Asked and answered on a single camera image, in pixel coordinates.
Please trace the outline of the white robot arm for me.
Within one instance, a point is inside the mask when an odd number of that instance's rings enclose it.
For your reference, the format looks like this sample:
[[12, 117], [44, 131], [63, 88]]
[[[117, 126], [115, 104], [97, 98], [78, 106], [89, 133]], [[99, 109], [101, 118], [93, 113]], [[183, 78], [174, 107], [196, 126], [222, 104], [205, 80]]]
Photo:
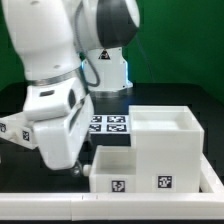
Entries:
[[77, 161], [93, 104], [80, 55], [127, 45], [140, 26], [136, 0], [1, 0], [28, 81], [23, 106], [46, 166]]

